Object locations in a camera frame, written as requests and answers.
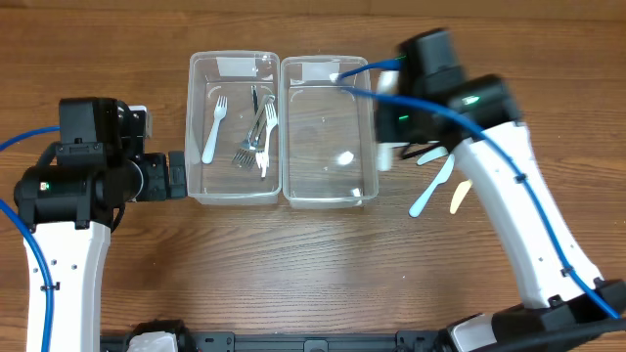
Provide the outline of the white plastic knife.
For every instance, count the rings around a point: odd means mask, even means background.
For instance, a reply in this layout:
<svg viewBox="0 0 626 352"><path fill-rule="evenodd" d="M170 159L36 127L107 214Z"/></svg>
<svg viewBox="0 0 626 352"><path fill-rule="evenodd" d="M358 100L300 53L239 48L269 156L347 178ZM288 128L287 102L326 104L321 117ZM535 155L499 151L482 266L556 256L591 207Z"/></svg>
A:
<svg viewBox="0 0 626 352"><path fill-rule="evenodd" d="M397 92L398 72L384 70L380 73L377 93L392 94ZM394 150L404 147L403 143L378 143L377 169L389 171L394 160Z"/></svg>

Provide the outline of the white plastic fork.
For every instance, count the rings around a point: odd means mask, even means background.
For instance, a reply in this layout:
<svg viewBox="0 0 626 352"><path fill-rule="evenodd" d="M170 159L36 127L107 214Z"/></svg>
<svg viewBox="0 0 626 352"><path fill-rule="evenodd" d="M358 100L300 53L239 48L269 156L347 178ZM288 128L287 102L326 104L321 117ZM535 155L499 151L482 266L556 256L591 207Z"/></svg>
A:
<svg viewBox="0 0 626 352"><path fill-rule="evenodd" d="M278 115L273 103L268 103L265 106L266 112L266 126L265 126L265 143L261 152L255 156L257 167L261 170L260 177L262 180L266 178L267 170L270 165L270 143L271 135L274 128L279 124Z"/></svg>
<svg viewBox="0 0 626 352"><path fill-rule="evenodd" d="M201 162L204 164L210 164L214 159L219 126L227 114L227 108L228 98L219 96L213 112L213 123L201 156Z"/></svg>

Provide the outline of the metal fork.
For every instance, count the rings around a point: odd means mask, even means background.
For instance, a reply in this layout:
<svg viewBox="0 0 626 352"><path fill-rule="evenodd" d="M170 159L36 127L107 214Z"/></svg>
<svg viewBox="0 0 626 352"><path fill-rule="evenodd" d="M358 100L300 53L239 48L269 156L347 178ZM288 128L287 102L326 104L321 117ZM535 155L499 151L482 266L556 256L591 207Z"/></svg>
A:
<svg viewBox="0 0 626 352"><path fill-rule="evenodd" d="M273 103L275 100L275 96L265 95L261 100L262 106L258 109L258 112L265 110L265 106L268 103ZM240 143L240 147L237 149L235 156L232 161L236 163L239 167L242 168L251 168L252 164L255 160L255 155L250 149L250 138L252 137L252 131L257 120L258 113L253 118L253 123L251 127L248 129L246 137Z"/></svg>
<svg viewBox="0 0 626 352"><path fill-rule="evenodd" d="M260 140L261 134L264 131L265 123L266 123L265 110L263 110L258 113L258 117L257 117L257 120L255 122L253 131L252 131L252 137L250 138L250 149L254 154L256 154L259 151L259 144L260 144L259 140Z"/></svg>

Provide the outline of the light teal plastic knife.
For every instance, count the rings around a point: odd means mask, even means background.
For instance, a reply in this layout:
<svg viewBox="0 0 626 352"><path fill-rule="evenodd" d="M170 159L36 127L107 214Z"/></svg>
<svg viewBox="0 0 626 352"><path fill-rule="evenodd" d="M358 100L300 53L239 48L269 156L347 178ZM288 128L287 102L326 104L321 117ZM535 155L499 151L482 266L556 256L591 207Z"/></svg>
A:
<svg viewBox="0 0 626 352"><path fill-rule="evenodd" d="M413 205L409 209L409 215L413 218L417 218L425 209L428 201L433 195L436 188L444 184L450 178L454 170L455 157L451 154L446 159L445 163L441 167L440 171L434 177L430 185L424 190L424 192L417 198Z"/></svg>

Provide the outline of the yellow plastic knife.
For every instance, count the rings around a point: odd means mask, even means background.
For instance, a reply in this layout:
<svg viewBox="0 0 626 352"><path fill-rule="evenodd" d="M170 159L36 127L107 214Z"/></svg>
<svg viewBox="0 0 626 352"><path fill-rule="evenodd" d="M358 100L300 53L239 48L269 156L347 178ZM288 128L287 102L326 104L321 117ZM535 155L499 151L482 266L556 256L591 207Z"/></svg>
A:
<svg viewBox="0 0 626 352"><path fill-rule="evenodd" d="M457 186L450 203L449 211L451 214L457 213L459 207L461 206L471 187L472 180L463 181Z"/></svg>

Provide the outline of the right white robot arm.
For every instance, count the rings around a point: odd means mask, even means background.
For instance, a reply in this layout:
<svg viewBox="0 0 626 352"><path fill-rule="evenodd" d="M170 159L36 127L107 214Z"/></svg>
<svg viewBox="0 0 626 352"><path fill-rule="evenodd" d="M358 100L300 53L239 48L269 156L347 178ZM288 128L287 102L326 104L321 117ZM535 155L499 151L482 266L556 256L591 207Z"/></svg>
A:
<svg viewBox="0 0 626 352"><path fill-rule="evenodd" d="M441 28L402 42L378 95L383 142L436 142L471 181L513 267L520 301L444 329L439 351L567 351L625 327L625 284L579 246L546 186L505 81L470 78Z"/></svg>

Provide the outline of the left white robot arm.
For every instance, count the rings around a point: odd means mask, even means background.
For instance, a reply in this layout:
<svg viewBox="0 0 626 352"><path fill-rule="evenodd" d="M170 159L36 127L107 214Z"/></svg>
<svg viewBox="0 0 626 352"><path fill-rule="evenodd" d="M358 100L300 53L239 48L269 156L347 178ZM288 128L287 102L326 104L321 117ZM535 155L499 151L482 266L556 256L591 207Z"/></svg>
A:
<svg viewBox="0 0 626 352"><path fill-rule="evenodd" d="M184 155L145 151L152 117L113 98L59 102L60 137L1 205L23 237L29 270L26 348L98 351L112 233L129 202L185 198Z"/></svg>

